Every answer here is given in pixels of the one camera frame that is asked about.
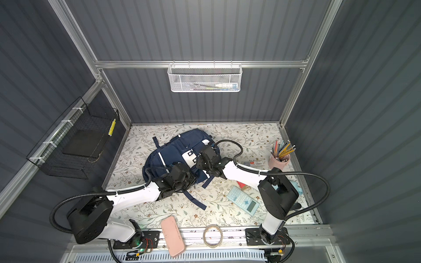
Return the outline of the navy blue student backpack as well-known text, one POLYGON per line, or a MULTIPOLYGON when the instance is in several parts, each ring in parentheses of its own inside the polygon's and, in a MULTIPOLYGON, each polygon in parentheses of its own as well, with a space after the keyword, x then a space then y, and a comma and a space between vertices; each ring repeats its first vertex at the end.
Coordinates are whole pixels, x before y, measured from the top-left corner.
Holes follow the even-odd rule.
MULTIPOLYGON (((186 131, 172 138, 169 142, 161 146, 159 145, 159 142, 156 137, 153 138, 153 141, 157 149, 148 156, 142 169, 143 177, 147 183, 149 182, 156 185, 153 182, 153 179, 158 177, 159 175, 166 174, 168 172, 154 171, 152 170, 153 168, 170 167, 173 163, 186 164, 190 168, 191 172, 196 176, 195 184, 203 183, 203 188, 206 188, 208 184, 213 180, 214 176, 208 175, 206 171, 200 170, 196 166, 200 151, 206 145, 210 145, 216 148, 217 152, 220 154, 220 150, 217 146, 217 143, 214 142, 213 138, 210 135, 208 135, 205 131, 200 129, 186 131)), ((188 200, 190 200, 199 208, 203 210, 207 208, 206 205, 204 205, 196 198, 194 198, 191 194, 189 194, 188 190, 181 194, 185 195, 188 200)))

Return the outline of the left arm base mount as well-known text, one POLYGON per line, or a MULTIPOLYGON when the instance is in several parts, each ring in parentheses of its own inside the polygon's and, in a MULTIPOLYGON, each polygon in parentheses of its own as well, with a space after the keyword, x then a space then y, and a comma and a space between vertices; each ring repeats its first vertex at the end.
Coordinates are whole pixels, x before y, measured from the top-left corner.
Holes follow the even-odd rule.
POLYGON ((120 242, 115 241, 112 245, 114 250, 122 250, 122 249, 155 249, 157 248, 159 239, 160 239, 160 231, 145 231, 142 233, 136 233, 129 241, 127 242, 120 242))

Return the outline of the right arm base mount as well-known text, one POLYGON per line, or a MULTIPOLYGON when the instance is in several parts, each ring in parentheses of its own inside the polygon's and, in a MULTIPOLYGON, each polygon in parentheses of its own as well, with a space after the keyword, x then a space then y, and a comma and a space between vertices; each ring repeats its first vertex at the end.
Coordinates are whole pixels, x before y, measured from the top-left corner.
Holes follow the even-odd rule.
POLYGON ((287 235, 288 231, 285 227, 278 229, 274 235, 267 233, 262 227, 245 229, 248 246, 277 245, 284 247, 291 244, 287 235))

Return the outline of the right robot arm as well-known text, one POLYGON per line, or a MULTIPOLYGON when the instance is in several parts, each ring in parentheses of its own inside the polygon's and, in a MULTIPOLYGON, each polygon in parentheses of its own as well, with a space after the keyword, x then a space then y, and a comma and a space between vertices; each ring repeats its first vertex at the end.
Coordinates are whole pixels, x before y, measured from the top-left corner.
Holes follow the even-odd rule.
POLYGON ((299 197, 298 191, 281 170, 275 168, 260 171, 249 168, 233 159, 222 158, 212 146, 205 146, 201 150, 196 166, 211 176, 237 181, 259 191, 267 211, 261 226, 262 236, 277 234, 299 197))

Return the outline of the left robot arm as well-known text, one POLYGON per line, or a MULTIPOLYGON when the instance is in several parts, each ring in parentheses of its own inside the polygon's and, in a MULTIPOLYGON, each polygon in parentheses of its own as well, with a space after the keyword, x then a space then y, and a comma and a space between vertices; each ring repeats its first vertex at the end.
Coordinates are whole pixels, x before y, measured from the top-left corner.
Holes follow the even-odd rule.
POLYGON ((129 241, 140 232, 140 227, 133 222, 112 218, 114 213, 139 203, 162 200, 175 192, 184 192, 196 183, 196 176, 182 163, 150 167, 145 172, 148 181, 144 185, 80 198, 67 214, 71 233, 78 244, 98 238, 129 241))

